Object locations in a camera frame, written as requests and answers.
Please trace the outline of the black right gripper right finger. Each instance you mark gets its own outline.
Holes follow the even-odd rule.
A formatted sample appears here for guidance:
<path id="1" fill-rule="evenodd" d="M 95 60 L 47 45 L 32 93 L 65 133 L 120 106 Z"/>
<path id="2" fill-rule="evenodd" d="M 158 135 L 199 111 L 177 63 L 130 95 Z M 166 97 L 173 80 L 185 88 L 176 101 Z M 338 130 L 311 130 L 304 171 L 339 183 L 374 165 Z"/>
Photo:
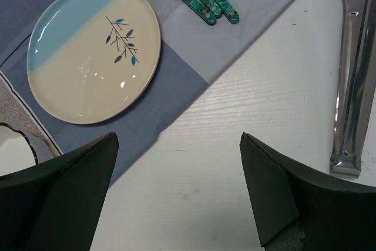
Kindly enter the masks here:
<path id="1" fill-rule="evenodd" d="M 374 250 L 375 188 L 339 179 L 244 133 L 241 161 L 265 250 Z"/>

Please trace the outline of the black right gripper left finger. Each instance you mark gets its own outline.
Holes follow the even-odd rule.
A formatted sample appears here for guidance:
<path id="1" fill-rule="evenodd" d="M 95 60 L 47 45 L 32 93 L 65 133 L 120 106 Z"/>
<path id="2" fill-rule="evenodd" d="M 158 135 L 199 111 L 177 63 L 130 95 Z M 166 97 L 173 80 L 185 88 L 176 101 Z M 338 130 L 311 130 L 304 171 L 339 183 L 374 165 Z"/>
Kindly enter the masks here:
<path id="1" fill-rule="evenodd" d="M 1 177 L 1 250 L 89 250 L 118 149 L 109 132 Z"/>

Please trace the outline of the stainless steel tongs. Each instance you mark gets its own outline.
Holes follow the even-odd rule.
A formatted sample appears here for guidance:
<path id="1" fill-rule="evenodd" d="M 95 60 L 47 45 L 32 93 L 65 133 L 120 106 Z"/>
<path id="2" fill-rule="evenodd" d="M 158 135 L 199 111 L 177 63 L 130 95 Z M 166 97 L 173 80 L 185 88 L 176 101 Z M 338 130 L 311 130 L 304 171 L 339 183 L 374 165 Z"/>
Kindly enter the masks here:
<path id="1" fill-rule="evenodd" d="M 342 4 L 330 173 L 356 179 L 375 94 L 375 0 L 342 0 Z"/>

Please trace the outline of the white scalloped bowl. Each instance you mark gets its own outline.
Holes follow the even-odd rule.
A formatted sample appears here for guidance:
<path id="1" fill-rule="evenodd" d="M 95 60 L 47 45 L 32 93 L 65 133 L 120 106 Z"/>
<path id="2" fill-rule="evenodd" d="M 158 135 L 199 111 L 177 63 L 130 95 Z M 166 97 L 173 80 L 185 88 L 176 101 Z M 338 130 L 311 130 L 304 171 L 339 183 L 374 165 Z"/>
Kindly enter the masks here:
<path id="1" fill-rule="evenodd" d="M 37 164 L 37 158 L 27 137 L 9 125 L 1 123 L 1 176 Z"/>

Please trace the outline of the blue and cream plate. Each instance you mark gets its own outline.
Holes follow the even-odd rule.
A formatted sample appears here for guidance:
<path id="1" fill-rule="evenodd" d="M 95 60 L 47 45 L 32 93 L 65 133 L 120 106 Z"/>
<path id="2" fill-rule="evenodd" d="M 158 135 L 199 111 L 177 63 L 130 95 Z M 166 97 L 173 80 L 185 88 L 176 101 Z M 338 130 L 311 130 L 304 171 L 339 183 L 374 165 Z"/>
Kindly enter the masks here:
<path id="1" fill-rule="evenodd" d="M 26 68 L 39 105 L 65 122 L 103 122 L 147 88 L 162 40 L 147 0 L 56 0 L 38 19 Z"/>

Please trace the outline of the blue patchwork placemat cloth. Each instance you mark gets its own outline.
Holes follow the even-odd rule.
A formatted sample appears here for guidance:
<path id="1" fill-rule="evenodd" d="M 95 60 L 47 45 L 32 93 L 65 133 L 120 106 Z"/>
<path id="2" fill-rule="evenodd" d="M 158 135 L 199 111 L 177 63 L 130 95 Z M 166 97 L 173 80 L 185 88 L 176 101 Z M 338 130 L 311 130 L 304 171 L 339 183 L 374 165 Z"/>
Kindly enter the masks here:
<path id="1" fill-rule="evenodd" d="M 1 0 L 1 121 L 42 139 L 59 155 L 108 132 L 119 139 L 113 172 L 118 179 L 285 10 L 293 0 L 228 0 L 237 24 L 220 18 L 206 25 L 181 0 L 148 0 L 162 34 L 160 63 L 144 94 L 120 115 L 79 126 L 46 113 L 26 74 L 33 27 L 54 0 Z"/>

